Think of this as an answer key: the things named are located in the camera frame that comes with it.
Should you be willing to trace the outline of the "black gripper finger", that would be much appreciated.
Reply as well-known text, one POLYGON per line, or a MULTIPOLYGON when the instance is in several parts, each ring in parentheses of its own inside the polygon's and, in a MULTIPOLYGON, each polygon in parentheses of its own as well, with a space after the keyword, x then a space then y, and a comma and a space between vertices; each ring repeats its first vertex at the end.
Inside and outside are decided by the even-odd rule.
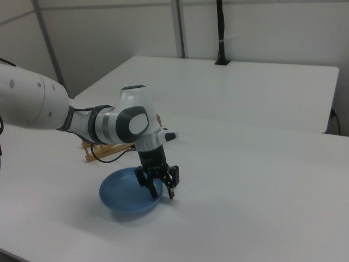
POLYGON ((157 189, 155 188, 155 185, 153 183, 152 176, 148 172, 146 172, 142 166, 138 166, 135 169, 135 175, 136 175, 136 178, 139 182, 139 185, 141 187, 148 188, 152 198, 157 198, 158 192, 157 192, 157 189))
POLYGON ((168 166, 165 168, 163 183, 167 188, 170 199, 175 196, 175 188, 179 184, 179 166, 168 166))

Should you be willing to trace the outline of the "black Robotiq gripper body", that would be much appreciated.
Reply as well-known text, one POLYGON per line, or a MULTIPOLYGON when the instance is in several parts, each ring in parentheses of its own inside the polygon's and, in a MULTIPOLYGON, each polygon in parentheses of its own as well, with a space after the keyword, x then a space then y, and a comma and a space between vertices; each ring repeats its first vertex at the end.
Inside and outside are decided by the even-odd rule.
POLYGON ((150 170, 154 178, 164 178, 167 174, 166 156, 163 146, 151 151, 138 152, 142 168, 137 168, 137 176, 144 178, 143 172, 150 170))

